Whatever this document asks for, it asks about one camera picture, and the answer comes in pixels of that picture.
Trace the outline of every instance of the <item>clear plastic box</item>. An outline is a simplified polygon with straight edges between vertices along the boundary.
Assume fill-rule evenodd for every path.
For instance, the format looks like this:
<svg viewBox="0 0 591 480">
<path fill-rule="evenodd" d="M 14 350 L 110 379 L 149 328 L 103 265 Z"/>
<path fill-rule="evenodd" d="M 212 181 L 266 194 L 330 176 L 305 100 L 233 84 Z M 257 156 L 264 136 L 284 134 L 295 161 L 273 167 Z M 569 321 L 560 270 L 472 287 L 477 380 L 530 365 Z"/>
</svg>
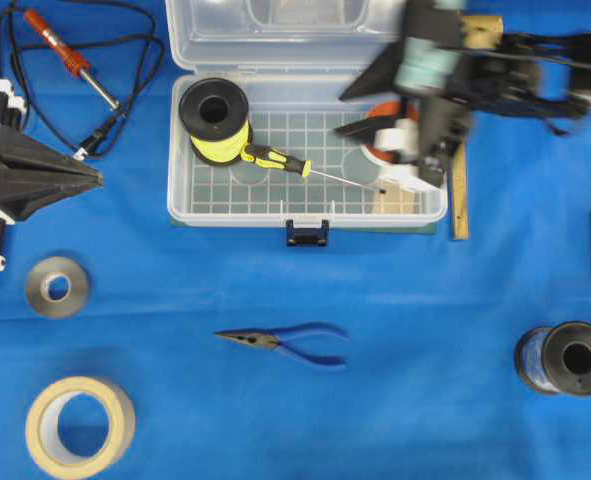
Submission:
<svg viewBox="0 0 591 480">
<path fill-rule="evenodd" d="M 313 168 L 373 186 L 383 169 L 333 134 L 377 103 L 342 103 L 339 94 L 394 38 L 403 0 L 167 0 L 175 62 L 196 75 L 173 87 L 168 210 L 191 226 L 422 227 L 447 210 L 445 189 L 387 195 L 311 175 L 267 171 L 240 162 L 211 167 L 197 159 L 178 115 L 189 86 L 222 77 L 250 104 L 253 142 L 310 159 Z"/>
</svg>

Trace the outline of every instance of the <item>black cable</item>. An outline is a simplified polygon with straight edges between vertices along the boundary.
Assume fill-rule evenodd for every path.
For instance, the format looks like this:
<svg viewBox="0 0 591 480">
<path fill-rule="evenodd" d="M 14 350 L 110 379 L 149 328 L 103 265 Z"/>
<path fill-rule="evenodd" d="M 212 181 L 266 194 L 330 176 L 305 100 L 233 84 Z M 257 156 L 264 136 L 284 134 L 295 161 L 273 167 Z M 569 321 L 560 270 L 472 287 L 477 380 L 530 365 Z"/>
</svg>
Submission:
<svg viewBox="0 0 591 480">
<path fill-rule="evenodd" d="M 165 47 L 164 43 L 159 38 L 154 36 L 155 29 L 156 29 L 155 18 L 150 14 L 150 12 L 148 12 L 146 9 L 144 9 L 142 7 L 139 7 L 137 5 L 132 5 L 132 4 L 129 4 L 129 3 L 126 3 L 123 1 L 118 1 L 118 0 L 60 0 L 60 1 L 65 2 L 65 3 L 72 3 L 72 4 L 99 5 L 99 6 L 116 7 L 116 8 L 130 10 L 130 11 L 133 11 L 133 12 L 136 12 L 136 13 L 139 13 L 139 14 L 145 16 L 146 18 L 148 18 L 148 20 L 151 24 L 150 30 L 147 34 L 123 35 L 123 36 L 120 36 L 117 38 L 104 40 L 104 41 L 96 41 L 96 42 L 88 42 L 88 43 L 79 43 L 79 44 L 69 45 L 69 47 L 74 50 L 83 50 L 83 49 L 92 49 L 92 48 L 106 48 L 106 47 L 121 45 L 121 44 L 125 44 L 128 42 L 133 42 L 133 41 L 143 41 L 144 42 L 142 52 L 139 56 L 135 79 L 133 82 L 133 88 L 131 89 L 130 95 L 127 97 L 127 99 L 121 105 L 120 109 L 117 112 L 113 113 L 113 115 L 111 115 L 108 118 L 108 120 L 106 120 L 102 124 L 101 127 L 96 129 L 93 132 L 93 135 L 91 137 L 89 137 L 84 142 L 82 142 L 82 143 L 86 143 L 89 140 L 94 139 L 95 142 L 93 142 L 93 143 L 99 144 L 102 141 L 107 140 L 107 137 L 109 136 L 110 131 L 117 124 L 116 128 L 114 129 L 113 134 L 110 135 L 111 138 L 107 140 L 108 143 L 107 143 L 106 147 L 104 148 L 104 150 L 101 152 L 89 152 L 89 155 L 88 155 L 89 157 L 100 158 L 100 157 L 107 155 L 115 146 L 115 143 L 117 142 L 124 127 L 126 126 L 127 119 L 129 118 L 129 115 L 131 113 L 131 110 L 133 108 L 136 98 L 152 82 L 153 78 L 155 77 L 155 75 L 159 71 L 159 68 L 161 67 L 161 64 L 162 64 L 162 60 L 164 58 L 166 47 Z M 72 151 L 77 151 L 79 149 L 79 147 L 74 145 L 72 142 L 68 141 L 65 138 L 65 136 L 62 135 L 58 131 L 58 129 L 55 127 L 55 125 L 47 118 L 47 116 L 43 113 L 43 111 L 37 105 L 35 99 L 33 98 L 32 94 L 31 94 L 30 87 L 28 84 L 28 79 L 25 74 L 25 69 L 22 65 L 22 54 L 27 51 L 44 50 L 44 49 L 49 49 L 50 47 L 45 44 L 28 44 L 28 45 L 22 45 L 22 46 L 17 45 L 17 41 L 15 38 L 15 33 L 14 33 L 13 25 L 12 25 L 12 23 L 13 23 L 12 14 L 16 13 L 16 12 L 24 12 L 25 9 L 18 8 L 16 6 L 16 2 L 17 2 L 17 0 L 12 0 L 9 5 L 9 8 L 7 8 L 0 15 L 0 29 L 1 29 L 1 25 L 4 21 L 4 19 L 7 18 L 8 37 L 9 37 L 9 43 L 11 44 L 11 61 L 10 61 L 11 68 L 13 70 L 15 77 L 17 78 L 18 83 L 20 84 L 20 87 L 24 91 L 24 96 L 26 99 L 26 104 L 27 104 L 27 109 L 28 109 L 24 125 L 26 125 L 26 122 L 27 122 L 27 119 L 28 119 L 28 116 L 30 113 L 30 108 L 32 108 L 35 111 L 36 115 L 40 118 L 40 120 L 42 120 L 44 125 L 46 125 L 46 127 L 51 131 L 51 133 L 53 133 L 53 135 L 55 135 L 55 137 L 62 144 L 66 145 L 66 147 Z M 142 73 L 143 73 L 144 65 L 145 65 L 145 62 L 148 57 L 148 53 L 151 49 L 152 44 L 155 44 L 158 47 L 159 53 L 156 57 L 156 60 L 153 64 L 153 66 L 150 68 L 148 74 L 142 80 Z M 1 70 L 2 69 L 1 69 L 1 53 L 0 53 L 0 77 L 2 76 Z"/>
<path fill-rule="evenodd" d="M 520 54 L 512 54 L 512 53 L 501 53 L 495 52 L 493 50 L 468 50 L 465 48 L 447 48 L 443 47 L 443 50 L 448 50 L 451 52 L 459 52 L 465 53 L 469 55 L 480 55 L 485 57 L 491 58 L 499 58 L 502 60 L 517 60 L 517 61 L 531 61 L 531 62 L 551 62 L 551 63 L 558 63 L 560 65 L 566 65 L 568 67 L 573 68 L 581 68 L 584 70 L 591 70 L 591 63 L 584 63 L 584 62 L 574 62 L 572 60 L 566 60 L 563 58 L 556 58 L 556 57 L 549 57 L 549 56 L 539 56 L 539 55 L 520 55 Z"/>
</svg>

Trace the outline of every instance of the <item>black metal bracket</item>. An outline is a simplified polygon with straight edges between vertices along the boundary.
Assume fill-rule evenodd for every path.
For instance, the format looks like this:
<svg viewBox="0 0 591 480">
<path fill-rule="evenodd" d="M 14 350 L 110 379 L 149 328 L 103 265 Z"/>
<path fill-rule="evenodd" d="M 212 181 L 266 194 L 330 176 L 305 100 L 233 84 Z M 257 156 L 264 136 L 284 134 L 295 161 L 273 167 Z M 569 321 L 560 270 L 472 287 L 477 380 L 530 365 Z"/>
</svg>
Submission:
<svg viewBox="0 0 591 480">
<path fill-rule="evenodd" d="M 289 247 L 325 247 L 328 245 L 328 220 L 320 228 L 295 228 L 293 220 L 286 220 L 286 245 Z"/>
</svg>

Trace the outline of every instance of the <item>blue tablecloth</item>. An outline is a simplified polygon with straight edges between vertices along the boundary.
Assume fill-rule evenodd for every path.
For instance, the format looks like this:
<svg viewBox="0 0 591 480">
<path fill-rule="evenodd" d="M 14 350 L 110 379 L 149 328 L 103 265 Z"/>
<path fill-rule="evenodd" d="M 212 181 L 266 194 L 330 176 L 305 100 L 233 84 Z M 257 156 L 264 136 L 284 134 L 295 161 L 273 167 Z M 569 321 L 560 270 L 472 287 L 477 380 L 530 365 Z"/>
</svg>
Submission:
<svg viewBox="0 0 591 480">
<path fill-rule="evenodd" d="M 146 27 L 104 8 L 22 3 L 69 42 Z M 134 3 L 154 12 L 168 42 L 162 2 Z M 591 0 L 472 3 L 503 14 L 507 30 L 591 29 Z M 20 23 L 21 41 L 36 40 Z M 138 48 L 89 53 L 119 97 Z M 84 138 L 103 120 L 99 97 L 50 52 L 29 53 L 26 64 L 67 135 Z M 563 85 L 561 70 L 551 69 L 549 88 Z M 562 139 L 537 121 L 476 115 L 468 242 L 451 241 L 445 220 L 435 236 L 333 231 L 326 249 L 287 249 L 279 229 L 170 225 L 169 94 L 183 73 L 167 55 L 114 153 L 94 164 L 103 190 L 10 229 L 0 479 L 45 477 L 27 453 L 24 421 L 38 393 L 69 375 L 109 378 L 135 405 L 134 441 L 100 475 L 107 480 L 591 479 L 591 398 L 538 396 L 513 369 L 528 329 L 591 322 L 591 116 Z M 35 118 L 26 133 L 61 149 Z M 68 320 L 37 318 L 23 293 L 32 266 L 55 254 L 92 279 L 88 307 Z M 313 321 L 348 332 L 349 344 L 302 345 L 345 355 L 347 372 L 211 334 Z"/>
</svg>

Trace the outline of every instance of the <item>box lid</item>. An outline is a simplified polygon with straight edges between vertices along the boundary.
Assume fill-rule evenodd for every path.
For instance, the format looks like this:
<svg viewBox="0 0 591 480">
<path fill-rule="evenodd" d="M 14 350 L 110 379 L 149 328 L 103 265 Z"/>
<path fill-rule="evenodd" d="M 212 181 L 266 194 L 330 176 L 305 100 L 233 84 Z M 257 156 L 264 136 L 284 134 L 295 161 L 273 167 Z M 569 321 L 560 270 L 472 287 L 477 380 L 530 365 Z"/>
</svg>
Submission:
<svg viewBox="0 0 591 480">
<path fill-rule="evenodd" d="M 396 36 L 405 0 L 166 0 L 186 70 L 355 70 Z"/>
</svg>

